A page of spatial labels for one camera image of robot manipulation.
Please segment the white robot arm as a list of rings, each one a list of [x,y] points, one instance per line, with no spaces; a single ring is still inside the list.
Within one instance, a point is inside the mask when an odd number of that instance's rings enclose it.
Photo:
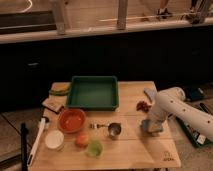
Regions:
[[[149,133],[161,132],[162,124],[169,114],[173,114],[213,141],[213,116],[185,103],[186,95],[182,88],[172,87],[161,91],[145,88],[144,92],[152,102],[148,112]]]

